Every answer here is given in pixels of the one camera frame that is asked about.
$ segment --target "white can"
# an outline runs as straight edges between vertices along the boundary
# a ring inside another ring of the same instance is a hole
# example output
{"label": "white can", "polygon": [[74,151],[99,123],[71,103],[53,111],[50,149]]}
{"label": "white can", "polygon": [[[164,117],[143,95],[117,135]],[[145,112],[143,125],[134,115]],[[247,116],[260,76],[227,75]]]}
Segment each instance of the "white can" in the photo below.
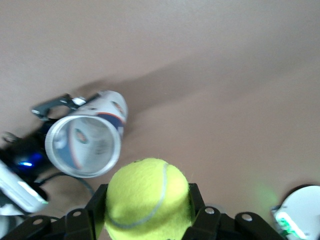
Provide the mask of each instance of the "white can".
{"label": "white can", "polygon": [[45,138],[49,160],[62,172],[92,178],[105,174],[117,163],[128,106],[115,91],[99,97],[58,120]]}

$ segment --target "beige floor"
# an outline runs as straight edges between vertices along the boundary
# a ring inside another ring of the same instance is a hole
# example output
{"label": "beige floor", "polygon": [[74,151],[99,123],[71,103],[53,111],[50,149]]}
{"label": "beige floor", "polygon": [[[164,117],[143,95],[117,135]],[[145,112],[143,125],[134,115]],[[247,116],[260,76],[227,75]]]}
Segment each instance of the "beige floor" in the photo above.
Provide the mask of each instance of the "beige floor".
{"label": "beige floor", "polygon": [[[319,11],[319,1],[1,1],[1,130],[28,133],[40,124],[30,107],[65,92],[118,91],[122,151],[88,179],[94,189],[162,158],[206,203],[270,222],[287,191],[320,181]],[[90,199],[67,177],[45,189],[41,214]]]}

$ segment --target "white device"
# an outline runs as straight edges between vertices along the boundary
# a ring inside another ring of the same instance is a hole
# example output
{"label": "white device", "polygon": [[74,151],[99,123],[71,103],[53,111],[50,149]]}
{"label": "white device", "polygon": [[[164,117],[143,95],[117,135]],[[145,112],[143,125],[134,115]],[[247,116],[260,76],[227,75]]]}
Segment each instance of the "white device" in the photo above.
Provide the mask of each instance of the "white device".
{"label": "white device", "polygon": [[320,239],[320,186],[310,185],[294,191],[272,212],[288,240]]}
{"label": "white device", "polygon": [[48,202],[0,160],[0,189],[21,209],[36,213]]}

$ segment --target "tennis ball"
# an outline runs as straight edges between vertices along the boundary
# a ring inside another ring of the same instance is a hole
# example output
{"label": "tennis ball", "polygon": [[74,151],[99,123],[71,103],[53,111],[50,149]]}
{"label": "tennis ball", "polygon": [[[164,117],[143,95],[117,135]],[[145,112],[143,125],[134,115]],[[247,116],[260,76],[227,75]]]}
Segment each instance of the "tennis ball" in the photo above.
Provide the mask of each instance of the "tennis ball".
{"label": "tennis ball", "polygon": [[162,159],[132,162],[108,184],[105,227],[113,240],[180,240],[191,216],[187,179]]}

